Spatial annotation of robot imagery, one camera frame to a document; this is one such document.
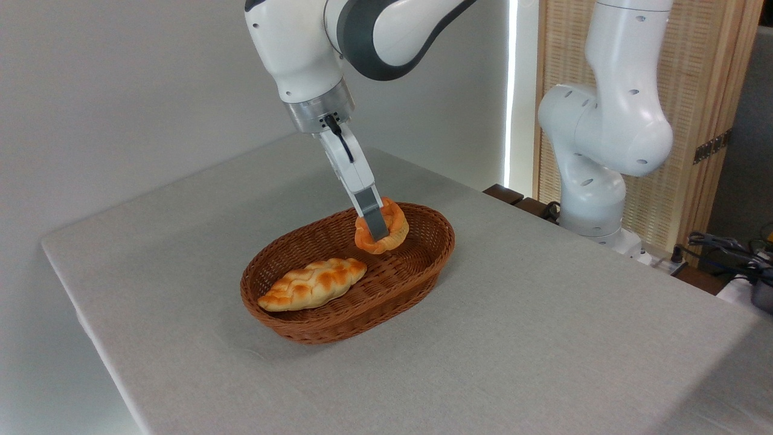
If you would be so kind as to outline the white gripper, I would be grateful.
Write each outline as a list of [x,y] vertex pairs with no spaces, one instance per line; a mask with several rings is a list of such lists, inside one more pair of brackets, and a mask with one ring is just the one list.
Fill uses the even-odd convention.
[[364,218],[373,240],[389,235],[381,207],[383,203],[375,185],[370,165],[356,137],[345,122],[328,122],[328,129],[318,138],[336,176],[344,185],[357,214]]

